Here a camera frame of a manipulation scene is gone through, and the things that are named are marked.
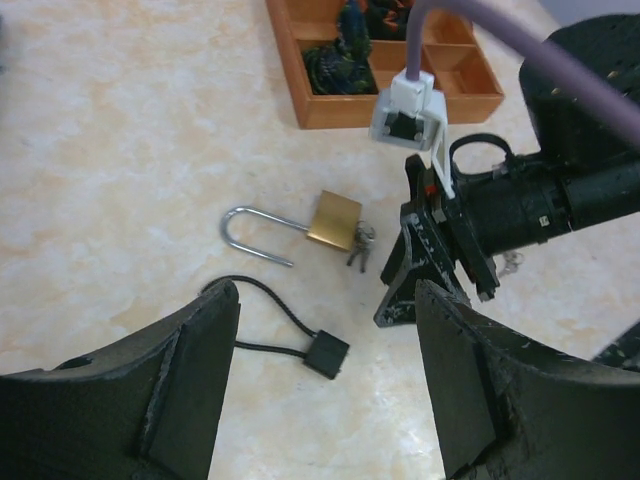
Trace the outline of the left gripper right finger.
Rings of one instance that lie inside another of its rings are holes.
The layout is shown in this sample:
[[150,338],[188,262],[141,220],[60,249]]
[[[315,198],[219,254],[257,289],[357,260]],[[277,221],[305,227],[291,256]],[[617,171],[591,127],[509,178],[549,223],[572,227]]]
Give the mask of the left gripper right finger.
[[551,348],[431,281],[415,309],[446,478],[638,478],[637,370]]

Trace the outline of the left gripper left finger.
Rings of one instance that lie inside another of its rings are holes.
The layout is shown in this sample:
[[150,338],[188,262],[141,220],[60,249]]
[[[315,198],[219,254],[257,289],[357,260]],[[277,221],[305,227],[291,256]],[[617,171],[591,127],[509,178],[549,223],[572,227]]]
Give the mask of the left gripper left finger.
[[223,282],[55,369],[3,376],[2,477],[207,478],[239,313]]

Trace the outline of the brass padlock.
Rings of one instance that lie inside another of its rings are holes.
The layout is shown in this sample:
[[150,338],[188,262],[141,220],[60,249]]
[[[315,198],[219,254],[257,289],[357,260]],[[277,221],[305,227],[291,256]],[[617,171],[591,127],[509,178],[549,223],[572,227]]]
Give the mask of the brass padlock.
[[254,248],[235,239],[230,231],[231,221],[238,215],[247,214],[304,232],[306,237],[331,248],[349,252],[355,244],[356,230],[361,220],[362,204],[334,192],[323,190],[316,202],[309,224],[267,212],[254,206],[241,205],[228,210],[220,220],[219,232],[224,242],[232,248],[291,268],[293,263],[286,258]]

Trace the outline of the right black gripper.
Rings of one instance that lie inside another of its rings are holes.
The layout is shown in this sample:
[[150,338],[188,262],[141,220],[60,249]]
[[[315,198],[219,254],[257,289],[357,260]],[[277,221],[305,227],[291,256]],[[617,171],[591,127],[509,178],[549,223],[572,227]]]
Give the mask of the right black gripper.
[[569,209],[551,165],[538,154],[517,155],[501,137],[471,134],[450,150],[488,144],[504,157],[489,171],[452,170],[449,199],[419,155],[405,161],[410,200],[401,208],[401,230],[380,275],[387,286],[374,323],[387,328],[415,322],[415,290],[429,280],[455,300],[470,299],[455,275],[461,265],[482,301],[500,286],[495,256],[545,243],[570,230]]

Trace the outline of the silver key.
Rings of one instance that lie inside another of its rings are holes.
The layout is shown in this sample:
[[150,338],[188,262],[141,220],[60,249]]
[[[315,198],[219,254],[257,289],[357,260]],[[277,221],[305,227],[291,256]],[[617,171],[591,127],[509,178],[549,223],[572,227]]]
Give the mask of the silver key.
[[370,257],[373,245],[376,240],[376,231],[373,226],[364,220],[360,220],[356,226],[354,243],[346,262],[351,266],[357,257],[360,259],[360,272],[366,272],[366,266]]
[[524,255],[517,251],[509,251],[502,254],[502,259],[504,265],[498,272],[499,278],[516,273],[524,262]]

